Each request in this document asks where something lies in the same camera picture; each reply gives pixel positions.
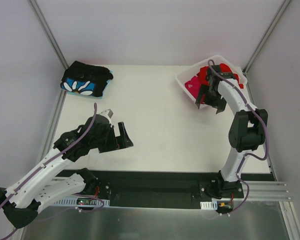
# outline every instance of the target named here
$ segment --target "gray floor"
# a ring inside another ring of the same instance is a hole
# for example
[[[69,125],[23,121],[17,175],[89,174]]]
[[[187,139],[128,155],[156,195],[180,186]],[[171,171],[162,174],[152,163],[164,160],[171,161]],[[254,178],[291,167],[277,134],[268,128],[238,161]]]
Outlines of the gray floor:
[[[49,207],[38,218],[63,210]],[[22,240],[288,240],[277,202],[247,202],[230,217],[214,211],[104,208],[69,210],[46,222],[33,222]]]

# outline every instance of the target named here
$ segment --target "white wall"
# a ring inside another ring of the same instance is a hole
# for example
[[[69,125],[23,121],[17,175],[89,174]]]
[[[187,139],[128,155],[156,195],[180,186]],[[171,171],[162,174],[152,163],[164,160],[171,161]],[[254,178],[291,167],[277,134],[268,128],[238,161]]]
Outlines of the white wall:
[[[0,187],[38,160],[63,71],[27,1],[0,0]]]
[[[282,0],[38,0],[68,64],[245,67]]]
[[[269,113],[270,157],[278,179],[289,183],[300,220],[300,0],[290,4],[248,80]]]

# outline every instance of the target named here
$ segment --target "gray wall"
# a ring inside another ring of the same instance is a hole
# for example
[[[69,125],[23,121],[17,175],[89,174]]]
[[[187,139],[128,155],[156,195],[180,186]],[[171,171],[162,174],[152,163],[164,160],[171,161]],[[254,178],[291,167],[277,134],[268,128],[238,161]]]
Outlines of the gray wall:
[[[63,71],[27,1],[0,0],[0,187],[38,160]]]
[[[282,0],[38,0],[68,64],[244,67]]]
[[[248,80],[255,102],[268,110],[270,157],[300,220],[300,0],[292,1]]]

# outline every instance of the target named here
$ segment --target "white basket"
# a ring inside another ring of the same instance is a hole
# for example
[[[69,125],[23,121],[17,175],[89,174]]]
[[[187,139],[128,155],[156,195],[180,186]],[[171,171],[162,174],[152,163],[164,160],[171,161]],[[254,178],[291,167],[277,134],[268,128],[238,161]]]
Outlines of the white basket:
[[[177,74],[175,76],[175,80],[178,82],[178,84],[180,85],[180,87],[183,89],[183,91],[189,96],[189,98],[192,100],[192,102],[196,103],[196,99],[194,96],[192,96],[192,94],[186,89],[185,87],[185,83],[188,82],[189,80],[191,80],[194,76],[196,76],[199,72],[200,69],[208,66],[208,60],[212,59],[214,61],[214,63],[216,65],[219,64],[226,64],[229,66],[229,68],[231,69],[231,71],[235,74],[238,74],[239,76],[239,83],[246,85],[248,80],[247,78],[243,75],[243,73],[237,72],[235,69],[235,66],[233,66],[228,60],[226,60],[223,56],[220,55],[214,55],[212,57],[209,57],[201,62],[196,63],[195,65],[192,65],[191,67],[189,67],[189,69],[180,72],[179,74]],[[204,107],[206,107],[206,104],[201,104],[199,109],[202,109]]]

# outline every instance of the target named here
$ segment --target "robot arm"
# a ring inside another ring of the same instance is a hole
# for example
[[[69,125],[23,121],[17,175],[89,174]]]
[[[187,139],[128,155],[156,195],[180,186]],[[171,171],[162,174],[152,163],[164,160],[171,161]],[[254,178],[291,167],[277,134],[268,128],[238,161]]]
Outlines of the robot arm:
[[[63,133],[48,154],[22,179],[6,189],[0,187],[0,205],[6,201],[2,206],[3,212],[15,228],[25,227],[41,211],[58,200],[75,193],[88,193],[97,187],[97,179],[86,168],[61,182],[47,186],[58,173],[87,155],[91,149],[98,148],[103,153],[133,146],[123,122],[118,124],[120,136],[115,136],[114,126],[111,124],[112,115],[110,109],[105,110],[90,117],[85,125]],[[77,141],[89,127],[89,131]],[[49,162],[49,159],[57,155],[60,156]]]
[[[242,169],[248,156],[265,142],[265,131],[255,113],[265,125],[268,113],[248,101],[241,92],[234,74],[223,72],[220,65],[210,65],[205,79],[208,80],[208,84],[201,85],[196,99],[197,106],[200,106],[203,99],[205,104],[216,108],[216,113],[220,113],[228,103],[234,115],[228,134],[230,153],[215,182],[206,186],[205,193],[216,199],[229,198],[233,193],[243,197],[243,194],[238,192],[242,189],[239,181]]]

